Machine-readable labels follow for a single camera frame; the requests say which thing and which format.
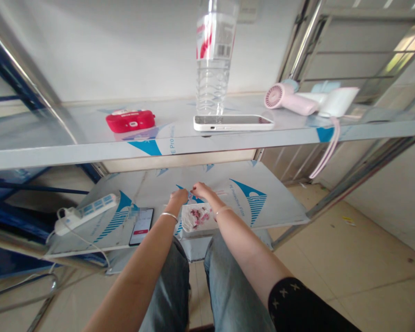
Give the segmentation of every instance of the phone on shelf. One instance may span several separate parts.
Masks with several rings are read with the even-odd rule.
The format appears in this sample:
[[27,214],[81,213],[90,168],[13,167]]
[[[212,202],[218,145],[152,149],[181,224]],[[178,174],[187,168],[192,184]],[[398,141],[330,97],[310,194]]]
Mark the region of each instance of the phone on shelf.
[[271,130],[275,126],[272,120],[261,115],[196,115],[196,131],[249,131]]
[[152,225],[152,216],[154,215],[154,209],[148,208],[146,210],[140,210],[137,215],[137,220],[134,225],[134,230],[129,240],[129,246],[136,246],[149,233]]

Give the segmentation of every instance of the phone screen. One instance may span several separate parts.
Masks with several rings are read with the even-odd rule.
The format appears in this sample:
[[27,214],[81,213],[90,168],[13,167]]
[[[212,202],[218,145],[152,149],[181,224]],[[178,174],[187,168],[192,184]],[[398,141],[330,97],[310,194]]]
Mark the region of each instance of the phone screen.
[[147,210],[141,210],[138,213],[137,220],[134,225],[134,230],[129,240],[129,245],[134,246],[140,244],[140,242],[146,237],[151,229],[152,215],[154,209],[149,208]]
[[208,125],[232,125],[232,124],[268,124],[271,123],[265,118],[258,115],[237,115],[237,116],[217,116],[217,115],[205,115],[196,116],[195,122],[198,124]]

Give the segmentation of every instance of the plastic water bottle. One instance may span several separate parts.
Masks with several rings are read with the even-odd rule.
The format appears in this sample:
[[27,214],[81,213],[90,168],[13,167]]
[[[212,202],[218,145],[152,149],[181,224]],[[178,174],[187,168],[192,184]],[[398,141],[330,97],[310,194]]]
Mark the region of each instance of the plastic water bottle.
[[201,0],[197,20],[197,112],[222,115],[239,0]]

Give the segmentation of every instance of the hand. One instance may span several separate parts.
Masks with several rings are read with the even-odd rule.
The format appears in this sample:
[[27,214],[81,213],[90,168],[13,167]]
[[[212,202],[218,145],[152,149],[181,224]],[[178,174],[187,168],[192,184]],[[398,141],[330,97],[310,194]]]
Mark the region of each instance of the hand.
[[215,195],[214,191],[203,182],[197,182],[191,190],[191,193],[196,197],[208,199]]
[[178,189],[171,194],[169,202],[176,202],[180,206],[188,201],[188,191],[186,189]]

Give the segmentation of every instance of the woman's right hand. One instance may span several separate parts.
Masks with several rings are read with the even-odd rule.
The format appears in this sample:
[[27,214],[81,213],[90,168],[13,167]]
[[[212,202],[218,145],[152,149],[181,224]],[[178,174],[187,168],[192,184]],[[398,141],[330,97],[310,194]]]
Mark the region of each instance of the woman's right hand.
[[214,191],[203,182],[197,182],[190,192],[196,197],[204,198],[207,200],[216,195]]

